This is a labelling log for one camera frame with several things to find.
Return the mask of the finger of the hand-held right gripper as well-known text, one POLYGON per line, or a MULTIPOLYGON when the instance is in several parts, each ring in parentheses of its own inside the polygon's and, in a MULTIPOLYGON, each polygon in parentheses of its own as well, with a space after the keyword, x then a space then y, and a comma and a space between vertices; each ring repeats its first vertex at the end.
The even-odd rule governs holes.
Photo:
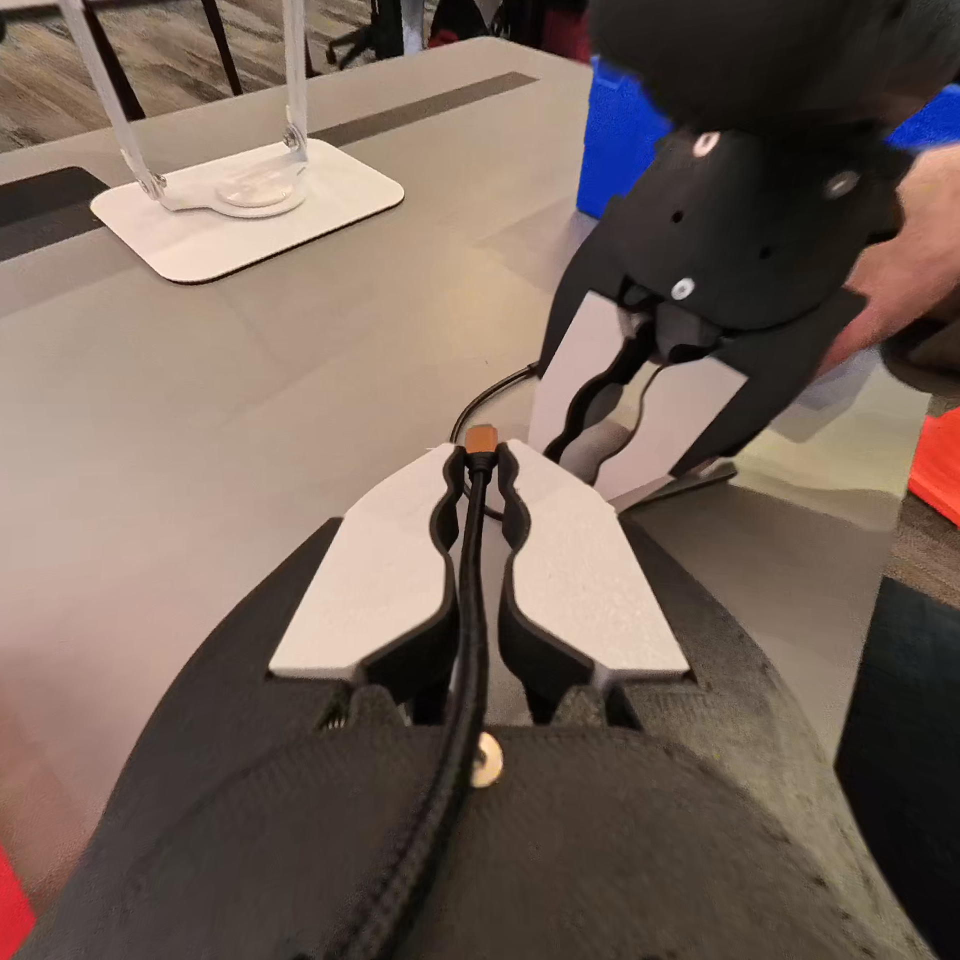
POLYGON ((570 445, 612 414, 625 387, 649 358, 656 302, 636 309, 588 293, 537 375, 527 445, 561 460, 570 445))
POLYGON ((672 483, 679 462, 747 380, 721 361, 661 367, 642 390, 637 426, 600 463, 594 490, 610 505, 636 505, 672 483))

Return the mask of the blue plastic bin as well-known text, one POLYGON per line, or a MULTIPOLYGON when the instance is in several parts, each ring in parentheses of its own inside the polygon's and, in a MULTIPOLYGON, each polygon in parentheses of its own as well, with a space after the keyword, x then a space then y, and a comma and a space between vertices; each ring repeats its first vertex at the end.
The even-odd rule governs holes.
MULTIPOLYGON (((639 83, 599 56, 590 60, 592 81, 583 135, 582 166, 576 207, 599 219, 616 196, 625 195, 653 162, 655 146, 671 130, 644 95, 639 83)), ((919 153, 959 141, 959 85, 944 87, 886 140, 919 153)))

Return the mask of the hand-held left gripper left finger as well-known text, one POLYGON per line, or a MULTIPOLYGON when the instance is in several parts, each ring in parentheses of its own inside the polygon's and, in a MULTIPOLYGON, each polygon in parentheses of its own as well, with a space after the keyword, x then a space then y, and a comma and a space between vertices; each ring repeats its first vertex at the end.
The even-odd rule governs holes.
POLYGON ((444 442, 341 518, 270 675, 377 685, 398 703, 446 688, 457 658, 456 543, 457 446, 444 442))

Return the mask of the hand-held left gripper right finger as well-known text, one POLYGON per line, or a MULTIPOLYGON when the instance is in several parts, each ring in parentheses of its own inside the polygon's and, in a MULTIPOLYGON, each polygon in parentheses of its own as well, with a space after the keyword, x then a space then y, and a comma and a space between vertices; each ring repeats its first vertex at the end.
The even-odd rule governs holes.
POLYGON ((498 613, 504 665, 537 710, 574 687, 678 681, 689 661, 619 522, 591 486, 519 439, 498 447, 509 546, 498 613))

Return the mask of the orange plastic object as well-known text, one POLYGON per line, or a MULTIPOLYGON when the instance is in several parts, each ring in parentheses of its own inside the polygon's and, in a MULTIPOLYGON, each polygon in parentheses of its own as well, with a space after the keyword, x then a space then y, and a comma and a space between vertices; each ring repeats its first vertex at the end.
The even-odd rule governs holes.
POLYGON ((959 527, 959 409, 928 415, 920 430, 908 490, 959 527))

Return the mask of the person's right hand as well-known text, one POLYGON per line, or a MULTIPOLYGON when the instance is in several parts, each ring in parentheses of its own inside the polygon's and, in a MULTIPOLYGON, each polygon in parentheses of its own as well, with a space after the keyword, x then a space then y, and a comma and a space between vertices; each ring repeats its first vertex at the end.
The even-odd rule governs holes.
POLYGON ((847 286, 866 298, 866 306, 823 355, 817 377, 932 315, 958 287, 958 145, 922 153, 897 195, 903 226, 857 260, 847 286))

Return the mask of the person's dark trouser leg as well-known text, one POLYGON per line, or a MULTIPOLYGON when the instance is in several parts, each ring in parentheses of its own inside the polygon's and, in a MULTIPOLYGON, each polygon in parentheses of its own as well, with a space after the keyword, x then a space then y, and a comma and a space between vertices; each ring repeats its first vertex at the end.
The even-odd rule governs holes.
POLYGON ((959 957, 959 612, 884 578, 835 769, 909 919, 959 957))

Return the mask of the white stand base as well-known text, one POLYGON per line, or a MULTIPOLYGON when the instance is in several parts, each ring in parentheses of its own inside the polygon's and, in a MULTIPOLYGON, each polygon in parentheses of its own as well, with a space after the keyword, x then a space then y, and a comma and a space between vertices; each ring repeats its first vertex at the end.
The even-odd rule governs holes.
POLYGON ((396 208, 403 187, 315 138, 169 172, 160 198, 139 183, 109 188, 90 210, 162 279, 222 279, 396 208))

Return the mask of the red plastic bin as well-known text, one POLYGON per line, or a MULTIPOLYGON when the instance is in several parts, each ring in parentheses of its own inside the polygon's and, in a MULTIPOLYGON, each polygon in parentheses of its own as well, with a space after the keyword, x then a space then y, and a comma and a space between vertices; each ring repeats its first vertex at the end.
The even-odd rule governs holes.
POLYGON ((35 914, 18 876, 1 847, 1 959, 11 959, 35 925, 35 914))

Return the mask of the black cable orange plug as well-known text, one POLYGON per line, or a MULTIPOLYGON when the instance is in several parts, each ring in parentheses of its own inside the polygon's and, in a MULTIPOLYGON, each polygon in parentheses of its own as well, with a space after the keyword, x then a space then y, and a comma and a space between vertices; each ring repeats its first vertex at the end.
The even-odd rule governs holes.
POLYGON ((437 765, 386 864, 366 883, 352 920, 324 958, 393 956, 436 878, 472 785, 488 697, 481 559, 487 488, 498 464, 498 431, 488 424, 474 425, 464 439, 470 493, 458 574, 458 675, 437 765))

